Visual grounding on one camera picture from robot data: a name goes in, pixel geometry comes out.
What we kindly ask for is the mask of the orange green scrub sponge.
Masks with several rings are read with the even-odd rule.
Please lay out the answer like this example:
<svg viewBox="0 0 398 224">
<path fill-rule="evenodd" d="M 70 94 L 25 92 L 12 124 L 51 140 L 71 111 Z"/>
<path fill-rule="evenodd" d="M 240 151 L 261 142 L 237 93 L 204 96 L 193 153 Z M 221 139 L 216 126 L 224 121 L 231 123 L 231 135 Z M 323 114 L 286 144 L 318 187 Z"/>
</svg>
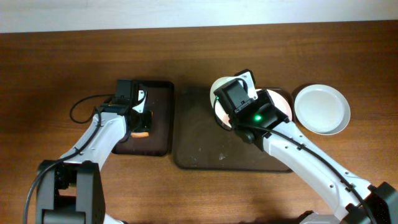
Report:
<svg viewBox="0 0 398 224">
<path fill-rule="evenodd" d="M 146 138 L 149 136 L 148 132 L 131 133 L 132 138 Z"/>
</svg>

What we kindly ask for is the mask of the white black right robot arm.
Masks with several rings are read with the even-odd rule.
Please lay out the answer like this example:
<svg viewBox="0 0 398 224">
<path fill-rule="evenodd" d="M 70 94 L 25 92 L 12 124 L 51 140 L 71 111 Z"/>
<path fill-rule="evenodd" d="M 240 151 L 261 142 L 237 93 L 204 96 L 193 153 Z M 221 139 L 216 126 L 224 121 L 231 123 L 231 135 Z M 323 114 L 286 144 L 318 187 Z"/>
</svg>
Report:
<svg viewBox="0 0 398 224">
<path fill-rule="evenodd" d="M 231 122 L 241 138 L 294 171 L 331 208 L 332 215 L 310 215 L 306 222 L 397 223 L 397 190 L 372 185 L 314 145 L 271 101 L 257 91 L 250 70 L 233 77 Z"/>
</svg>

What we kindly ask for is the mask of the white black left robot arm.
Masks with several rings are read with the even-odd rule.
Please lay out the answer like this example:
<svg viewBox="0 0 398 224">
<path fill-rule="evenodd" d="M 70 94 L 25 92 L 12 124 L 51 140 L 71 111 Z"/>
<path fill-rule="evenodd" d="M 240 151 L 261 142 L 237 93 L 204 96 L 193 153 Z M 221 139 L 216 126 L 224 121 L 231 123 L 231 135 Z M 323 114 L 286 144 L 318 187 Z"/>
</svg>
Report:
<svg viewBox="0 0 398 224">
<path fill-rule="evenodd" d="M 106 213 L 101 168 L 117 143 L 147 129 L 152 112 L 128 106 L 93 110 L 89 128 L 57 160 L 44 160 L 29 194 L 36 223 L 119 223 Z"/>
</svg>

